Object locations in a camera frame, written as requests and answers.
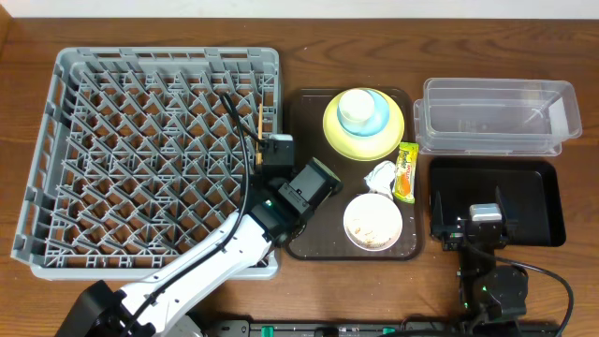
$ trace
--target white bowl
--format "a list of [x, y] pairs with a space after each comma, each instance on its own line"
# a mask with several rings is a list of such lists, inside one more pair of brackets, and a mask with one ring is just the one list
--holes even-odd
[[391, 247], [402, 234], [402, 213], [389, 198], [367, 193], [354, 198], [343, 214], [343, 228], [361, 249], [380, 252]]

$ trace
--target wooden skewer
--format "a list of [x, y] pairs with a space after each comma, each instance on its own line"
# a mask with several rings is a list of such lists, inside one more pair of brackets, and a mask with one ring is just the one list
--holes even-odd
[[[262, 103], [258, 107], [258, 139], [262, 139]], [[260, 153], [260, 144], [256, 144], [256, 164], [262, 164], [262, 154]]]

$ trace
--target yellow snack package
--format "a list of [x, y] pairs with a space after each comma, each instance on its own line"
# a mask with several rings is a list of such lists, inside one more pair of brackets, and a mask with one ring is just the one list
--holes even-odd
[[418, 144], [401, 142], [400, 155], [395, 164], [395, 198], [407, 203], [414, 203], [414, 176], [416, 175], [416, 159]]

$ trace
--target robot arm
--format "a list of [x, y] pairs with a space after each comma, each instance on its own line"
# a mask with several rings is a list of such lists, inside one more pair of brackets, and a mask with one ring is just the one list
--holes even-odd
[[[90, 286], [79, 296], [56, 336], [119, 337], [126, 322], [130, 322], [131, 336], [164, 337], [224, 281], [257, 264], [272, 246], [284, 244], [305, 225], [320, 203], [343, 186], [316, 159], [289, 181], [293, 155], [286, 154], [291, 145], [292, 139], [270, 139], [262, 174], [252, 177], [246, 195], [249, 212], [242, 215], [234, 236], [224, 247], [222, 243], [240, 216], [237, 212], [201, 243], [145, 279], [116, 292], [103, 281]], [[155, 301], [132, 319], [144, 304], [149, 304], [144, 303], [149, 298]]]
[[[165, 268], [143, 280], [123, 286], [123, 307], [129, 313], [135, 313], [149, 294], [214, 249], [232, 229], [238, 216], [237, 212], [232, 213], [211, 235]], [[143, 311], [138, 318], [140, 325], [151, 323], [155, 329], [154, 336], [163, 336], [224, 281], [264, 258], [272, 246], [264, 234], [264, 229], [250, 215], [244, 215], [233, 240], [225, 246], [225, 250], [221, 250], [169, 286], [154, 305]]]

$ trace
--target gray dish rack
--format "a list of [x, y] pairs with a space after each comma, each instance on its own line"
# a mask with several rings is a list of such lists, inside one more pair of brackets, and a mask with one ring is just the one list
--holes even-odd
[[[62, 50], [11, 256], [51, 280], [131, 280], [165, 266], [240, 198], [240, 139], [218, 94], [232, 94], [254, 131], [262, 103], [267, 136], [281, 131], [281, 87], [269, 48]], [[276, 254], [236, 278], [272, 278]]]

